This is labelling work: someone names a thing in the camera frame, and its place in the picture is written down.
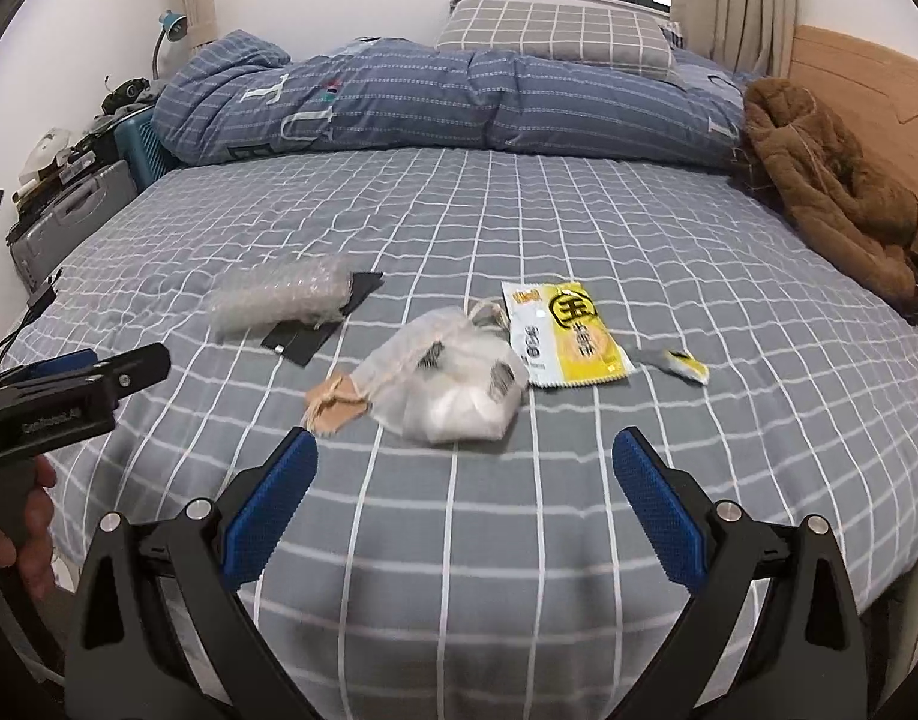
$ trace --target blue gripper pad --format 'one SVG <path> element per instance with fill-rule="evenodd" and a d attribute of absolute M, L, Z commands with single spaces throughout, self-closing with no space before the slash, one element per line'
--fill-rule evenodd
<path fill-rule="evenodd" d="M 52 360 L 43 360 L 30 365 L 26 373 L 26 379 L 40 379 L 43 376 L 55 376 L 58 373 L 68 373 L 72 370 L 81 370 L 84 367 L 95 365 L 99 362 L 99 357 L 92 349 L 79 349 L 75 352 L 69 352 L 62 357 L 54 357 Z"/>
<path fill-rule="evenodd" d="M 316 440 L 303 430 L 266 461 L 265 476 L 225 529 L 221 573 L 226 589 L 235 592 L 259 579 L 316 476 L 318 459 Z"/>
<path fill-rule="evenodd" d="M 649 543 L 669 581 L 686 586 L 695 594 L 706 581 L 706 543 L 692 517 L 662 477 L 650 456 L 655 452 L 628 428 L 616 434 L 613 442 L 613 471 L 629 504 L 643 525 Z"/>

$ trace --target black handheld tool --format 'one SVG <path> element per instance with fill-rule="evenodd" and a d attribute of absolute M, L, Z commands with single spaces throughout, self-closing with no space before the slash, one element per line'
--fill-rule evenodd
<path fill-rule="evenodd" d="M 758 522 L 734 501 L 713 504 L 635 428 L 616 436 L 613 469 L 669 580 L 691 599 L 609 720 L 867 716 L 859 612 L 824 517 L 792 527 Z M 769 590 L 733 685 L 696 707 L 756 579 Z"/>
<path fill-rule="evenodd" d="M 177 517 L 99 523 L 80 579 L 67 649 L 65 711 L 75 720 L 321 720 L 270 651 L 237 589 L 259 579 L 317 469 L 316 442 L 293 428 L 265 464 L 215 502 Z M 160 590 L 174 578 L 232 707 L 203 694 Z"/>
<path fill-rule="evenodd" d="M 20 547 L 22 512 L 38 454 L 108 433 L 119 401 L 169 374 L 169 351 L 153 343 L 99 361 L 82 349 L 0 374 L 0 528 Z M 62 650 L 38 615 L 16 567 L 0 568 L 0 590 L 43 664 L 62 674 Z"/>

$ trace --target teal lamp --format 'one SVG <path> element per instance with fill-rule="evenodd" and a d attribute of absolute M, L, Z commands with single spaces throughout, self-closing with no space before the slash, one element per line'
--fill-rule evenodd
<path fill-rule="evenodd" d="M 163 38 L 170 43 L 182 40 L 189 29 L 189 19 L 185 18 L 184 13 L 173 13 L 167 10 L 160 16 L 160 24 L 163 25 L 163 31 L 160 32 L 153 49 L 153 80 L 158 79 L 158 50 L 163 45 Z"/>

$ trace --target black cable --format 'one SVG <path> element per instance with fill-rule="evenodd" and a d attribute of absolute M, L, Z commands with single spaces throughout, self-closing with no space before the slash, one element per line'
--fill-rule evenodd
<path fill-rule="evenodd" d="M 3 338 L 2 341 L 0 341 L 0 349 L 1 349 L 3 352 L 5 352 L 6 349 L 8 349 L 10 346 L 12 346 L 12 345 L 13 345 L 13 341 L 15 341 L 16 338 L 19 337 L 19 333 L 20 333 L 20 332 L 25 328 L 25 326 L 26 326 L 26 319 L 28 319 L 28 317 L 29 317 L 29 314 L 28 314 L 28 312 L 27 312 L 27 313 L 26 313 L 26 316 L 22 318 L 22 322 L 19 322 L 19 327 L 17 327 L 16 329 L 14 329 L 13 332 L 9 333 L 8 336 L 6 336 L 5 338 Z M 3 355 L 0 354 L 0 365 L 2 365 L 2 358 L 3 358 Z"/>
<path fill-rule="evenodd" d="M 0 365 L 2 365 L 2 361 L 3 361 L 3 360 L 5 359 L 5 357 L 6 357 L 6 353 L 7 353 L 11 348 L 13 348 L 13 343 L 15 343 L 15 342 L 16 342 L 16 338 L 19 337 L 19 332 L 22 331 L 22 330 L 24 330 L 24 329 L 26 328 L 26 326 L 27 326 L 27 325 L 26 325 L 26 322 L 23 322 L 23 324 L 20 324 L 20 325 L 19 325 L 19 328 L 18 328 L 16 331 L 14 331 L 13 333 L 9 333 L 9 335 L 6 336 L 6 338 L 9 338 L 9 343 L 6 343 L 6 344 L 2 347 L 2 351 L 0 352 Z"/>
<path fill-rule="evenodd" d="M 43 282 L 43 285 L 41 285 L 29 300 L 26 301 L 26 313 L 22 318 L 22 322 L 19 322 L 19 327 L 16 327 L 13 332 L 9 333 L 8 336 L 0 341 L 0 365 L 2 365 L 2 361 L 6 359 L 6 354 L 16 341 L 16 338 L 19 337 L 19 333 L 41 317 L 43 312 L 52 305 L 53 301 L 55 301 L 56 282 L 59 281 L 59 276 L 61 275 L 62 268 L 59 268 L 56 274 L 48 277 Z"/>

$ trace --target snack wrapper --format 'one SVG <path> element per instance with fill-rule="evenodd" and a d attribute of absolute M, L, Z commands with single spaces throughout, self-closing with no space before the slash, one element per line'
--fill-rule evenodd
<path fill-rule="evenodd" d="M 709 366 L 686 352 L 670 349 L 629 349 L 629 357 L 640 365 L 652 365 L 673 376 L 702 386 L 709 384 Z"/>
<path fill-rule="evenodd" d="M 629 356 L 609 334 L 582 284 L 502 282 L 509 343 L 535 386 L 582 386 L 625 378 Z"/>

